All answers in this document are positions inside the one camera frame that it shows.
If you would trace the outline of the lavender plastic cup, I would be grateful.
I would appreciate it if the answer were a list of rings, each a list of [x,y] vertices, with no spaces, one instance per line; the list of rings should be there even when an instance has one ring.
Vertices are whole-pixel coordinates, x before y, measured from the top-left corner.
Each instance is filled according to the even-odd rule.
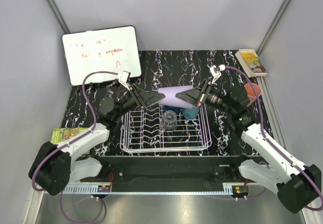
[[[192,88],[192,85],[159,88],[158,93],[164,94],[165,98],[161,99],[158,103],[166,106],[191,109],[193,105],[177,98],[176,94]]]

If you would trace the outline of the clear faceted glass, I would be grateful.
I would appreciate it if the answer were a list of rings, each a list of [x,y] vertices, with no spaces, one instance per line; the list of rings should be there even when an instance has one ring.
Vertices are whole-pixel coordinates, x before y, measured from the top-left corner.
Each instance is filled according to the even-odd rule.
[[[161,119],[162,129],[166,132],[172,132],[177,128],[177,115],[174,111],[168,110],[163,113]]]

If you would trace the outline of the pink plastic cup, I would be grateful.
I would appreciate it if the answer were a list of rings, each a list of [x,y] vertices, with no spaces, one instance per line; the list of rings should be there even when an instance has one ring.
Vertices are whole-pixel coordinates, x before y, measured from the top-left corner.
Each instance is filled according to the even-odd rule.
[[[247,97],[249,98],[247,107],[250,107],[256,101],[256,96],[261,96],[262,89],[255,83],[247,83],[244,87],[247,92]]]

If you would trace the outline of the dark blue ceramic mug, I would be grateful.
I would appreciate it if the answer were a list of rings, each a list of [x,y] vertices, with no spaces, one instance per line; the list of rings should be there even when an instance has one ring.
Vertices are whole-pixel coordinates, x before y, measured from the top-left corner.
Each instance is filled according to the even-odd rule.
[[[179,115],[181,109],[179,107],[165,105],[165,111],[169,110],[173,111],[176,115]]]

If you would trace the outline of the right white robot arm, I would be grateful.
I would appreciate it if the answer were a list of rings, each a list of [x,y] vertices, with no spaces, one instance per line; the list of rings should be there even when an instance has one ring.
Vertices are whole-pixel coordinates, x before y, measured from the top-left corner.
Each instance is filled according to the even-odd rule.
[[[199,86],[176,94],[176,97],[194,106],[206,104],[227,113],[227,124],[232,133],[252,146],[271,168],[261,167],[248,157],[229,169],[235,182],[254,181],[277,195],[282,205],[298,213],[322,196],[321,170],[307,166],[277,143],[247,108],[249,98],[244,87],[234,86],[227,94],[219,92],[209,80]]]

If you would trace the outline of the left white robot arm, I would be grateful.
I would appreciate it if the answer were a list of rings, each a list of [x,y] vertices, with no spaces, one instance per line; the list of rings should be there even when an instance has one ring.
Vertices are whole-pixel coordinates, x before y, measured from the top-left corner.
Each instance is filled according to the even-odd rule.
[[[35,191],[46,191],[52,196],[62,192],[73,181],[94,177],[105,181],[109,169],[97,157],[80,160],[79,157],[94,146],[113,138],[120,130],[120,117],[137,107],[146,108],[165,98],[163,93],[142,89],[138,84],[128,87],[127,96],[116,101],[103,98],[94,114],[94,123],[82,133],[60,142],[43,143],[29,170],[28,177]]]

